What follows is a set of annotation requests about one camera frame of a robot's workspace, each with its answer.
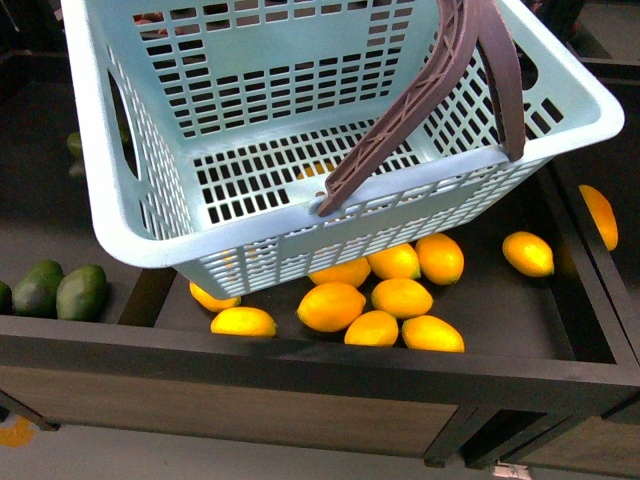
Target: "green avocado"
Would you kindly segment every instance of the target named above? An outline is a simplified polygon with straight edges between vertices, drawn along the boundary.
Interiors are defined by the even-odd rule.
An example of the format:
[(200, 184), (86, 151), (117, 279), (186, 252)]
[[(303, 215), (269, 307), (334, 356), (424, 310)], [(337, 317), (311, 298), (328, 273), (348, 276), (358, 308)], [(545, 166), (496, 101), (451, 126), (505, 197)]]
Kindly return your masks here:
[(62, 267), (54, 260), (44, 260), (33, 266), (13, 289), (16, 315), (55, 318), (56, 292), (63, 276)]
[(0, 280), (0, 315), (11, 313), (11, 289), (9, 285)]
[(99, 265), (77, 268), (62, 279), (56, 294), (56, 311), (61, 320), (95, 320), (107, 299), (108, 285)]

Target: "light blue basket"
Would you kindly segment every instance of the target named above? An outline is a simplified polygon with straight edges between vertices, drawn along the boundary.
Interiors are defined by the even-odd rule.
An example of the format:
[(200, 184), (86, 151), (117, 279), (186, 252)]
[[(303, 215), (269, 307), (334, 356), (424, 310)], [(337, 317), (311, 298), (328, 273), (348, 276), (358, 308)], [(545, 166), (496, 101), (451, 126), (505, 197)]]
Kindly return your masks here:
[[(616, 135), (614, 97), (520, 0), (498, 4), (537, 69), (524, 158), (498, 145), (476, 53), (423, 125), (321, 218), (318, 166), (336, 165), (417, 75), (435, 1), (63, 1), (98, 240), (123, 262), (243, 295), (469, 222), (553, 156)], [(138, 25), (140, 14), (159, 21)]]

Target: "citrus fruit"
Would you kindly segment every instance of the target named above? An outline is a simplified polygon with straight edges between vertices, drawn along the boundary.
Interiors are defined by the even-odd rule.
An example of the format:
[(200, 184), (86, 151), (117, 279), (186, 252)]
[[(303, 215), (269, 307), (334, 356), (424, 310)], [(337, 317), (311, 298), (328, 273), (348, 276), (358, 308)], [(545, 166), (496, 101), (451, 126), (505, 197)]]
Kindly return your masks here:
[(189, 292), (191, 292), (191, 296), (200, 305), (213, 313), (221, 312), (222, 310), (226, 310), (227, 308), (237, 307), (241, 302), (241, 297), (232, 297), (228, 300), (218, 300), (217, 298), (209, 295), (193, 282), (189, 282)]
[(366, 258), (358, 258), (341, 265), (329, 267), (319, 272), (310, 273), (309, 278), (316, 285), (329, 282), (343, 282), (358, 288), (371, 273)]
[(367, 256), (371, 270), (382, 280), (420, 278), (418, 254), (408, 243)]
[(464, 270), (464, 255), (458, 244), (444, 233), (421, 238), (416, 253), (422, 274), (437, 285), (456, 283)]
[(366, 298), (353, 285), (329, 282), (309, 290), (300, 301), (296, 314), (313, 330), (337, 332), (360, 316), (365, 303)]
[(402, 324), (402, 339), (408, 348), (414, 350), (464, 352), (464, 339), (460, 332), (433, 315), (405, 320)]
[(376, 285), (371, 292), (371, 302), (376, 310), (404, 319), (427, 313), (433, 297), (415, 280), (391, 278)]
[(618, 246), (618, 224), (609, 200), (589, 185), (580, 185), (580, 192), (607, 250), (612, 251)]
[(360, 315), (349, 326), (344, 336), (347, 345), (391, 347), (398, 339), (398, 321), (381, 310)]
[(553, 274), (553, 252), (543, 239), (529, 232), (515, 232), (502, 242), (502, 253), (520, 273), (529, 277)]
[(277, 325), (271, 315), (253, 307), (232, 307), (211, 322), (211, 333), (246, 337), (275, 337)]

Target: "brown handle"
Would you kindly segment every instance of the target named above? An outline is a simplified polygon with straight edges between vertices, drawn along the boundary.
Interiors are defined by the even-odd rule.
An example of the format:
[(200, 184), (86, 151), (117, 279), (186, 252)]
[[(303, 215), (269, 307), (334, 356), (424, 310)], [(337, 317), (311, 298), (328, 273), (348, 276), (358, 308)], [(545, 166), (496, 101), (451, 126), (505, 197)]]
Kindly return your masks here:
[(444, 100), (464, 75), (476, 44), (490, 85), (498, 134), (511, 160), (525, 143), (522, 80), (515, 46), (494, 0), (437, 0), (440, 31), (414, 81), (346, 155), (325, 182), (318, 206), (329, 215), (384, 162)]

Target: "display bin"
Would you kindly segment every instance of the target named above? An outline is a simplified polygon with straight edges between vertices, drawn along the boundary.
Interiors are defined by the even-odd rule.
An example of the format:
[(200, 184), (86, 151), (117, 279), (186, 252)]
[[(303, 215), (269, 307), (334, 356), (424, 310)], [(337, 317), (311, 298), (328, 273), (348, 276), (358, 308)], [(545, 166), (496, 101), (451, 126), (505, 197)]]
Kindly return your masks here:
[[(550, 168), (567, 211), (598, 270), (616, 315), (640, 358), (640, 64), (586, 59), (622, 103), (626, 125), (622, 133), (601, 145), (563, 155)], [(610, 201), (618, 223), (619, 243), (608, 252), (578, 186), (591, 185)], [(574, 416), (534, 441), (520, 442), (502, 455), (506, 462), (589, 473), (640, 477), (640, 392), (603, 416)], [(514, 447), (518, 442), (513, 439)], [(504, 445), (497, 447), (502, 451)], [(496, 456), (482, 448), (467, 448), (467, 460), (487, 464)]]
[[(0, 277), (37, 258), (70, 270), (100, 263), (111, 285), (95, 323), (0, 316), (0, 403), (57, 424), (226, 438), (422, 458), (443, 465), (479, 431), (509, 419), (538, 435), (602, 415), (640, 385), (640, 366), (588, 252), (543, 169), (450, 235), (466, 256), (453, 286), (429, 285), (432, 313), (464, 336), (465, 354), (345, 346), (303, 328), (298, 279), (244, 297), (278, 338), (213, 335), (211, 314), (171, 269), (111, 259), (91, 230), (86, 186), (68, 177), (77, 129), (66, 57), (2, 59), (5, 176)], [(530, 279), (502, 257), (515, 230), (545, 238), (556, 273)], [(370, 293), (371, 279), (363, 286)]]

